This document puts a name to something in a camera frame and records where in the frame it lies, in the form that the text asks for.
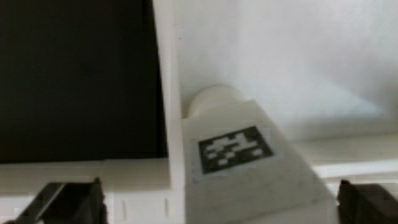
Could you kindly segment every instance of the dark background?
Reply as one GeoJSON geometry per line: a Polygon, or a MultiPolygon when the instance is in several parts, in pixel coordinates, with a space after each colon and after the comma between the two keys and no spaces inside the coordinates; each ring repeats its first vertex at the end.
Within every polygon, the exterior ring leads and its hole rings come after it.
{"type": "Polygon", "coordinates": [[[166,156],[161,88],[148,0],[3,0],[0,162],[166,156]]]}

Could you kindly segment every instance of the qr-like code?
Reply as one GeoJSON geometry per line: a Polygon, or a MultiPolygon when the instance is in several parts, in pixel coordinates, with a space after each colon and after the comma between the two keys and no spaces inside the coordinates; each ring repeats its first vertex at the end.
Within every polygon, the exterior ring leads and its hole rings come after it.
{"type": "Polygon", "coordinates": [[[274,155],[258,127],[200,142],[203,173],[214,173],[274,155]]]}

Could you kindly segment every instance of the white wall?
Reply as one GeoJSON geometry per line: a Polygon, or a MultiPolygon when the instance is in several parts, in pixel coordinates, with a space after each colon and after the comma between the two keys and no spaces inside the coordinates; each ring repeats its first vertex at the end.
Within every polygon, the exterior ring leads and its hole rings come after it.
{"type": "Polygon", "coordinates": [[[186,111],[228,84],[290,140],[397,130],[398,1],[175,1],[186,111]]]}

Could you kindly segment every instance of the white surface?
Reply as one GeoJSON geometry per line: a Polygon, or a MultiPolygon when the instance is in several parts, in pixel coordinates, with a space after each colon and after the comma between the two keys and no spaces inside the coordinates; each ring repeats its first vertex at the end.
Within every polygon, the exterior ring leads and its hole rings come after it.
{"type": "Polygon", "coordinates": [[[187,117],[200,116],[207,110],[246,100],[244,94],[230,86],[218,85],[209,87],[193,99],[187,117]]]}
{"type": "Polygon", "coordinates": [[[255,101],[230,104],[186,119],[187,223],[244,223],[255,217],[331,199],[324,183],[290,148],[255,101]],[[276,155],[202,174],[198,140],[257,124],[276,155]]]}
{"type": "Polygon", "coordinates": [[[397,130],[397,0],[175,0],[186,111],[232,85],[290,140],[397,130]]]}
{"type": "MultiPolygon", "coordinates": [[[[338,193],[340,179],[354,183],[383,183],[398,198],[398,134],[344,138],[294,144],[299,154],[338,193]]],[[[100,176],[106,184],[107,205],[113,224],[184,224],[184,211],[175,204],[182,199],[180,190],[170,189],[168,160],[123,160],[0,165],[0,222],[15,218],[49,181],[93,181],[100,176]],[[168,210],[157,203],[168,200],[168,210]],[[155,209],[136,216],[138,201],[155,209]]],[[[335,201],[324,201],[257,219],[246,224],[338,224],[335,201]]]]}
{"type": "MultiPolygon", "coordinates": [[[[398,134],[303,142],[296,148],[335,194],[342,179],[398,184],[398,134]]],[[[392,193],[398,198],[398,187],[392,193]]]]}

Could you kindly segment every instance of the black screen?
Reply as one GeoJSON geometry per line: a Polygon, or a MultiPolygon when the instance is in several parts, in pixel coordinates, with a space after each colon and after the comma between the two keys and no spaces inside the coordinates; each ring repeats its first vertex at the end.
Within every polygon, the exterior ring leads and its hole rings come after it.
{"type": "Polygon", "coordinates": [[[3,0],[0,162],[164,156],[162,108],[152,2],[3,0]]]}

